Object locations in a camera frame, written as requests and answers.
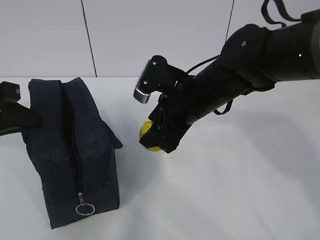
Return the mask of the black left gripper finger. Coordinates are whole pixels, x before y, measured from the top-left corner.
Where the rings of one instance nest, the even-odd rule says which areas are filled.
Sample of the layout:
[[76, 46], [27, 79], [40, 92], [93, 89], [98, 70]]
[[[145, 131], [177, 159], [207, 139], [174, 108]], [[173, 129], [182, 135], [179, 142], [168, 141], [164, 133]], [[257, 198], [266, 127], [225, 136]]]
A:
[[6, 103], [6, 127], [7, 128], [37, 128], [43, 124], [39, 113], [17, 103]]
[[1, 129], [0, 130], [0, 136], [5, 136], [5, 135], [10, 135], [10, 134], [15, 134], [15, 133], [21, 133], [22, 132], [21, 127], [9, 127], [6, 129]]

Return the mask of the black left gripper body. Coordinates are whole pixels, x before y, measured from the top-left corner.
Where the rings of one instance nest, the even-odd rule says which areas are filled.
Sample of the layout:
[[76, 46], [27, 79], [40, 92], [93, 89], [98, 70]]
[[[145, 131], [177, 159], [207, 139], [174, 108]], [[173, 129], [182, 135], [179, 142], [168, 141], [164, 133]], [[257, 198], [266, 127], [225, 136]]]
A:
[[6, 127], [6, 103], [17, 103], [21, 99], [20, 85], [8, 81], [0, 83], [0, 130]]

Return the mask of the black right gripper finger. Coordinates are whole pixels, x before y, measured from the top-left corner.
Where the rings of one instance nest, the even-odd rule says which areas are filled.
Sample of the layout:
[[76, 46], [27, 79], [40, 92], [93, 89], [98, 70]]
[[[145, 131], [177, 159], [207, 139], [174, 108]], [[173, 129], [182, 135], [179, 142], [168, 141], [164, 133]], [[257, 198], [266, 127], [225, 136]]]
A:
[[166, 153], [175, 151], [191, 125], [167, 119], [162, 125], [159, 147]]
[[143, 147], [160, 147], [160, 137], [162, 124], [165, 122], [165, 104], [158, 103], [154, 110], [149, 114], [148, 121], [152, 121], [151, 128], [139, 139]]

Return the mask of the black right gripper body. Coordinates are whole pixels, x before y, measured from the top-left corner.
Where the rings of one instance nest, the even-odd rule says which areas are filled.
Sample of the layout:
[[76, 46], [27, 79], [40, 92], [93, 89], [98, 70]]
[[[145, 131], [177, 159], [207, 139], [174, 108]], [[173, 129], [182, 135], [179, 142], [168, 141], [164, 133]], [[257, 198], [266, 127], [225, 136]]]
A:
[[233, 104], [233, 75], [228, 72], [200, 72], [162, 94], [158, 104], [165, 104], [164, 122], [169, 119], [192, 125], [210, 113], [224, 115]]

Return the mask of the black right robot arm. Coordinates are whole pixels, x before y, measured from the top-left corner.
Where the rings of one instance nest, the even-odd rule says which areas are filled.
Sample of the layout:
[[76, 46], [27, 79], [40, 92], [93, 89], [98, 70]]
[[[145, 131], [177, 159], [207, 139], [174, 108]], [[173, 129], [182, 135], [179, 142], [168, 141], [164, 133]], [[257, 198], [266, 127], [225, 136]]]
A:
[[169, 65], [160, 55], [144, 67], [133, 96], [146, 104], [160, 92], [149, 115], [151, 127], [140, 137], [145, 148], [174, 151], [189, 128], [201, 118], [228, 112], [233, 100], [272, 90], [278, 82], [320, 77], [320, 12], [302, 14], [293, 25], [270, 30], [247, 24], [224, 44], [219, 55], [198, 74]]

